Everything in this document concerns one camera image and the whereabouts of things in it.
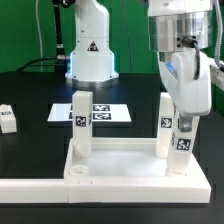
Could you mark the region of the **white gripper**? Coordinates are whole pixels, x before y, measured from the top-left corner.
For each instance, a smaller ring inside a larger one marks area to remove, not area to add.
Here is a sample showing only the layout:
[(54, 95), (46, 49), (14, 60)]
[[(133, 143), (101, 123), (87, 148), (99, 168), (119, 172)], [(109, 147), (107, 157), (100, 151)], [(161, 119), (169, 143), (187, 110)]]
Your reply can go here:
[(200, 74), (196, 72), (196, 52), (184, 49), (170, 54), (166, 62), (158, 60), (162, 83), (180, 112), (179, 130), (191, 132), (193, 116), (205, 116), (211, 110), (211, 77), (208, 57), (200, 53)]

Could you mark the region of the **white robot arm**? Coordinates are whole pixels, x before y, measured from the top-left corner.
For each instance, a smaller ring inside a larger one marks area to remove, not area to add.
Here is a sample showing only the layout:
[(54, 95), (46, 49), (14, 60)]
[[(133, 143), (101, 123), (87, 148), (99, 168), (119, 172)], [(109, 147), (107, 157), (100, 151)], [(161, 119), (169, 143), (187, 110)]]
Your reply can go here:
[[(219, 0), (147, 0), (150, 49), (157, 53), (162, 83), (180, 114), (180, 129), (188, 130), (195, 117), (211, 110), (208, 57), (211, 20), (219, 17)], [(104, 84), (118, 77), (109, 47), (109, 12), (97, 0), (52, 0), (55, 8), (73, 7), (75, 49), (64, 55), (57, 37), (58, 57), (65, 76), (79, 85)]]

